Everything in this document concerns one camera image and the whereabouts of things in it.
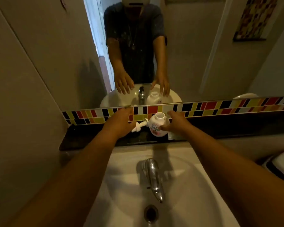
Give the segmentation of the colourful mosaic tile strip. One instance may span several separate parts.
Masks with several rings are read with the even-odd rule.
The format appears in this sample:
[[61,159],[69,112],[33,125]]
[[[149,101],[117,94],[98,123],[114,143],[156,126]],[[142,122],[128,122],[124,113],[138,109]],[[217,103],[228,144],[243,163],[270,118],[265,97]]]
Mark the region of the colourful mosaic tile strip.
[[[100,124],[105,123],[121,108],[63,111],[62,114],[69,125]],[[140,122],[144,119],[150,119],[156,113],[167,115],[170,110],[180,112],[186,118],[284,111],[284,96],[133,106],[128,121]]]

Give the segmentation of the white ceramic sink basin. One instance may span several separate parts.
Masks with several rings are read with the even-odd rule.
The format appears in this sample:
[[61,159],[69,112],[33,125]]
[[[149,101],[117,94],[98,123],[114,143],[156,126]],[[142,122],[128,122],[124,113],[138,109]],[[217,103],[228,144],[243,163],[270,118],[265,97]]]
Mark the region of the white ceramic sink basin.
[[[160,203],[142,171],[153,158],[159,166],[165,200]],[[154,205],[158,220],[148,224],[144,209]],[[84,227],[240,227],[187,145],[114,149]]]

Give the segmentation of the black stone ledge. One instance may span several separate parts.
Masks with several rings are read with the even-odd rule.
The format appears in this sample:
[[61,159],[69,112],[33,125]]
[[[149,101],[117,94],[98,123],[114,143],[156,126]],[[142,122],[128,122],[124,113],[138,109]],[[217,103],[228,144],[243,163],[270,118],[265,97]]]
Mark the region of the black stone ledge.
[[[188,121],[215,139],[269,136],[284,134],[284,110],[260,113],[230,114],[192,117]],[[103,124],[71,125],[59,147],[63,151],[83,149],[102,129]],[[151,145],[185,141],[182,137],[168,135],[155,137],[148,127],[129,133],[119,139],[116,146]]]

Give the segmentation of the wall mirror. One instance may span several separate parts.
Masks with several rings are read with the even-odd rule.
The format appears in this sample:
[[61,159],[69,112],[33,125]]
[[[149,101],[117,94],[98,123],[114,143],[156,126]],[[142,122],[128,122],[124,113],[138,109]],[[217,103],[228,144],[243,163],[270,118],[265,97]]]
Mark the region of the wall mirror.
[[0,0],[0,77],[61,111],[284,96],[284,0]]

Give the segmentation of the white soap bottle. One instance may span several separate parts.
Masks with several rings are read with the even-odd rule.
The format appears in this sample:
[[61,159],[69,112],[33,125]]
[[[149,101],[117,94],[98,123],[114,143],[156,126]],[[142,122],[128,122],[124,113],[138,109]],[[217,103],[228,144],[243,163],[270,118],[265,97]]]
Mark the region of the white soap bottle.
[[163,112],[157,112],[154,114],[148,122],[150,132],[155,137],[163,137],[168,134],[167,131],[162,130],[160,127],[163,125],[169,125],[169,118]]

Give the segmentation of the person's left forearm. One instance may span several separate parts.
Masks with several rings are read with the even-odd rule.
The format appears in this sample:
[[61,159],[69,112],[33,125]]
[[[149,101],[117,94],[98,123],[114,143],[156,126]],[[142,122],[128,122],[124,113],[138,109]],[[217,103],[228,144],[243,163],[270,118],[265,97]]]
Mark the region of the person's left forearm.
[[123,136],[108,131],[98,133],[6,227],[83,226],[100,189],[112,150]]

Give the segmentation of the white toilet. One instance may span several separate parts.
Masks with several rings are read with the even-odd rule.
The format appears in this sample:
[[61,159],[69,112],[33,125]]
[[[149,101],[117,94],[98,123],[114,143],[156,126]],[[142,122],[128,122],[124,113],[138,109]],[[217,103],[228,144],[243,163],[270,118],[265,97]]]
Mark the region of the white toilet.
[[262,167],[284,181],[284,152],[266,158]]

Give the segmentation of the person's left hand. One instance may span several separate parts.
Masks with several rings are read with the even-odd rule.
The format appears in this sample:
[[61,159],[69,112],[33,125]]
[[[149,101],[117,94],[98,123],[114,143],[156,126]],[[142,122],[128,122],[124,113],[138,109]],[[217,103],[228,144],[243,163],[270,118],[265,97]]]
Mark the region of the person's left hand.
[[124,135],[124,125],[126,122],[129,122],[129,115],[132,109],[132,107],[125,107],[114,113],[105,122],[102,131],[106,135],[106,137],[117,141],[118,139],[126,136]]

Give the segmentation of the white pump dispenser head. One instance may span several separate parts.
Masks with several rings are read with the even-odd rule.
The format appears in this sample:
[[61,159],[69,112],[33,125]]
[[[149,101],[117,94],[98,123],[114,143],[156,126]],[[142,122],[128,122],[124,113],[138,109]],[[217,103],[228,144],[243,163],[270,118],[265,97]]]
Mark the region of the white pump dispenser head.
[[144,126],[149,127],[149,120],[147,118],[145,118],[141,123],[136,122],[136,126],[131,130],[131,132],[140,132],[141,128]]

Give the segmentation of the chrome faucet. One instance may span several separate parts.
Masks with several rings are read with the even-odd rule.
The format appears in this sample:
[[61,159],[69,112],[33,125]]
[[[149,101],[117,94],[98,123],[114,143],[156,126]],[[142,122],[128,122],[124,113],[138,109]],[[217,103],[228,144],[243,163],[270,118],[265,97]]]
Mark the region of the chrome faucet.
[[160,203],[163,203],[165,200],[165,192],[157,161],[153,158],[146,159],[142,163],[142,171],[148,182],[147,188],[152,191],[153,195]]

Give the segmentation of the person's right hand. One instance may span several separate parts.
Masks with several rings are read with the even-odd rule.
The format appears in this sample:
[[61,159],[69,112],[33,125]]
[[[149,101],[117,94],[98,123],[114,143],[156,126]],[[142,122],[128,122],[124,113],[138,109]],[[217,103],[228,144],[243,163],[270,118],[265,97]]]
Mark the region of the person's right hand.
[[167,114],[172,118],[172,122],[170,123],[174,128],[172,133],[186,138],[193,127],[192,124],[179,112],[170,110]]

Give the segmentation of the person's right forearm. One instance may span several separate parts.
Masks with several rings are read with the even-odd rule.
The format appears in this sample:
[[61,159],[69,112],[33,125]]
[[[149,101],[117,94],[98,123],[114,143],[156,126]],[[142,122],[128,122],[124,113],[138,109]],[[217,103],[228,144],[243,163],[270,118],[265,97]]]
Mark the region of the person's right forearm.
[[194,126],[177,130],[241,227],[284,227],[284,181]]

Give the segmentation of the metal sink drain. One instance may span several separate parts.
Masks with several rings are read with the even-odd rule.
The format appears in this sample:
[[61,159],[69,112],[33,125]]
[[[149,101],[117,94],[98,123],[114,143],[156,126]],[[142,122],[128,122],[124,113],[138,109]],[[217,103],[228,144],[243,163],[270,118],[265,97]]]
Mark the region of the metal sink drain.
[[159,212],[156,206],[148,205],[144,209],[144,219],[148,224],[155,223],[159,218]]

